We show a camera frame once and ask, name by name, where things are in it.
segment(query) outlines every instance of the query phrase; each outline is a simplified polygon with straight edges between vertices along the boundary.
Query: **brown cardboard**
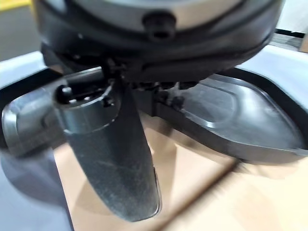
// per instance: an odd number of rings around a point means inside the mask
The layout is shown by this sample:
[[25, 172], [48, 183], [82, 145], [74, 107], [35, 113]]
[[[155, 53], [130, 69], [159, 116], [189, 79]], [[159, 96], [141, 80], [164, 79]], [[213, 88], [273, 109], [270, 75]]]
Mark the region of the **brown cardboard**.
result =
[[308, 53], [308, 35], [304, 37], [300, 51]]

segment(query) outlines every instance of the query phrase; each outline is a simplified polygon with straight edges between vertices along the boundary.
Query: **yellow object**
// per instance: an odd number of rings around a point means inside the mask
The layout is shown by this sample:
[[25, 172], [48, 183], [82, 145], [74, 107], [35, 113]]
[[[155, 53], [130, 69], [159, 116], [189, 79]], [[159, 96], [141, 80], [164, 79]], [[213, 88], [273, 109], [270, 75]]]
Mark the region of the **yellow object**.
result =
[[29, 5], [31, 0], [0, 0], [0, 11]]

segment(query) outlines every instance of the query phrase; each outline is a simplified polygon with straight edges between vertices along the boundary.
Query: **gray metal surface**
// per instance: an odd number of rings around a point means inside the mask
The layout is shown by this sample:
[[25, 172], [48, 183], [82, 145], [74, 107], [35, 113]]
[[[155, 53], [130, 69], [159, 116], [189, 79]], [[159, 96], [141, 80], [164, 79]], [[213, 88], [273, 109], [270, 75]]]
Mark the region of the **gray metal surface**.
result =
[[[223, 15], [242, 0], [75, 0], [77, 4], [112, 25], [143, 31], [143, 17], [151, 12], [171, 12], [177, 19], [177, 29], [199, 26]], [[48, 2], [65, 10], [61, 1]]]
[[213, 75], [192, 89], [174, 93], [185, 97], [183, 111], [189, 119], [222, 138], [275, 149], [305, 146], [285, 112], [245, 81]]

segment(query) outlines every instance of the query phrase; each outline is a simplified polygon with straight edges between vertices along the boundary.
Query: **white surface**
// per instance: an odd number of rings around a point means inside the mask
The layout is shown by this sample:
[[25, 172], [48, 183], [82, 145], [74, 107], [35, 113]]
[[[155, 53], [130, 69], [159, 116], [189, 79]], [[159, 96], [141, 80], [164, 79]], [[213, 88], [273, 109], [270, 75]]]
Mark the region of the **white surface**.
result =
[[0, 62], [0, 88], [46, 68], [43, 55], [36, 51]]
[[277, 28], [308, 33], [308, 0], [285, 0]]
[[267, 77], [308, 109], [308, 54], [266, 46], [239, 67]]

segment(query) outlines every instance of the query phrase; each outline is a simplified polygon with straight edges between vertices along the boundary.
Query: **gray floor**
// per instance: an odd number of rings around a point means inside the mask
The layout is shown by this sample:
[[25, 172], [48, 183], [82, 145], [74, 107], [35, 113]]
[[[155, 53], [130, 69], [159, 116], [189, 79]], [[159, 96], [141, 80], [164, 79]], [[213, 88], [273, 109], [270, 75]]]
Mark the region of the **gray floor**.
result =
[[39, 50], [40, 40], [28, 7], [0, 12], [0, 61]]

